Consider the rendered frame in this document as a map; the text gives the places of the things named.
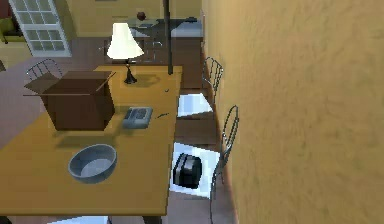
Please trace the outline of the grey alarm clock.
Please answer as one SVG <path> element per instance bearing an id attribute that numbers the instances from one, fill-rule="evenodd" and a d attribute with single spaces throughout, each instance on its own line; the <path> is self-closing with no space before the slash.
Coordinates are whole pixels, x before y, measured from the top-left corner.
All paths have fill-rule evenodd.
<path id="1" fill-rule="evenodd" d="M 123 119 L 125 129 L 146 129 L 149 126 L 153 109 L 151 107 L 130 107 Z"/>

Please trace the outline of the black box with grey band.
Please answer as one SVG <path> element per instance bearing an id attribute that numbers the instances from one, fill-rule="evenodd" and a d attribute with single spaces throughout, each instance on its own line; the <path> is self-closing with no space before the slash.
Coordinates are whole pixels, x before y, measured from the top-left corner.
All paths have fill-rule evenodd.
<path id="1" fill-rule="evenodd" d="M 182 153 L 172 172 L 175 185 L 197 189 L 202 176 L 202 161 L 199 157 Z"/>

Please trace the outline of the dark grey pole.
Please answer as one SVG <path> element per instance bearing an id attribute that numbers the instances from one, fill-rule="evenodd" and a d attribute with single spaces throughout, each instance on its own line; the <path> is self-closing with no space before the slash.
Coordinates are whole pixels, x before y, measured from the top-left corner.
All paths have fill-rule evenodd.
<path id="1" fill-rule="evenodd" d="M 173 64 L 172 64 L 172 41 L 171 41 L 170 10 L 169 10 L 170 0 L 162 0 L 162 1 L 163 1 L 163 10 L 164 10 L 165 36 L 166 36 L 166 42 L 167 42 L 168 75 L 172 75 Z"/>

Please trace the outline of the yellow wooden table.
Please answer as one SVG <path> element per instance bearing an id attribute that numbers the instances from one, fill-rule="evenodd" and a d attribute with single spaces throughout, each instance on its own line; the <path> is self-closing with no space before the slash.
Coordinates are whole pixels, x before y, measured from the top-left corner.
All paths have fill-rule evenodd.
<path id="1" fill-rule="evenodd" d="M 124 82 L 120 65 L 109 80 L 115 114 L 103 131 L 63 131 L 48 114 L 0 149 L 0 215 L 126 215 L 167 213 L 170 167 L 182 69 L 134 66 L 137 82 Z M 125 129 L 130 107 L 153 109 L 146 129 Z M 156 119 L 162 113 L 169 115 Z M 82 148 L 109 144 L 117 151 L 113 173 L 98 184 L 83 184 L 68 172 L 68 162 Z"/>

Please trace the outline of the white shade table lamp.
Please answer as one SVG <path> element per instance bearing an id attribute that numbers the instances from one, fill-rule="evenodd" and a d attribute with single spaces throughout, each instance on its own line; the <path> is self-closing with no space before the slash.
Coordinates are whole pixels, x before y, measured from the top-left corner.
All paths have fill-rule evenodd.
<path id="1" fill-rule="evenodd" d="M 129 60 L 143 55 L 144 52 L 135 41 L 127 23 L 114 23 L 112 39 L 107 56 L 115 60 L 124 60 L 127 68 L 126 84 L 133 84 L 137 79 L 132 75 Z"/>

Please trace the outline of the grey bowl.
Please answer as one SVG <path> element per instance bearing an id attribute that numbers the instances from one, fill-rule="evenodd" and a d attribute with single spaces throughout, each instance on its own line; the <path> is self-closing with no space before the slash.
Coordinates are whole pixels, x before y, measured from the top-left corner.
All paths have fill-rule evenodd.
<path id="1" fill-rule="evenodd" d="M 95 144 L 77 152 L 68 162 L 68 172 L 77 181 L 97 184 L 106 180 L 117 164 L 117 151 L 107 144 Z"/>

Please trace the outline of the brown cardboard box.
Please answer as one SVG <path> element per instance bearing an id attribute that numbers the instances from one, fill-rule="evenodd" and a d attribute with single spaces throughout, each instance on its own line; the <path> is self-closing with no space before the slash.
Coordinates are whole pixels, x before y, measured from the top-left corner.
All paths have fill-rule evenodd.
<path id="1" fill-rule="evenodd" d="M 39 96 L 57 131 L 103 131 L 115 113 L 112 71 L 47 72 L 25 85 Z"/>

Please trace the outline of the white paned door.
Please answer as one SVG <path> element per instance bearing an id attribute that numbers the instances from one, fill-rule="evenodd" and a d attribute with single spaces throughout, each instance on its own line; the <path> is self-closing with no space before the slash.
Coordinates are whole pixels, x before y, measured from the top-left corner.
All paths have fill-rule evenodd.
<path id="1" fill-rule="evenodd" d="M 33 57 L 71 57 L 54 0 L 9 0 Z"/>

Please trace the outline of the yellow green sofa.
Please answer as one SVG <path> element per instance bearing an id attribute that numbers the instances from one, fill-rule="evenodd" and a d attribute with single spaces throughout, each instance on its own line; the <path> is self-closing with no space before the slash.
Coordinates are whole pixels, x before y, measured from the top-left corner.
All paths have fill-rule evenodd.
<path id="1" fill-rule="evenodd" d="M 0 40 L 5 44 L 25 42 L 21 29 L 17 27 L 12 17 L 0 19 Z"/>

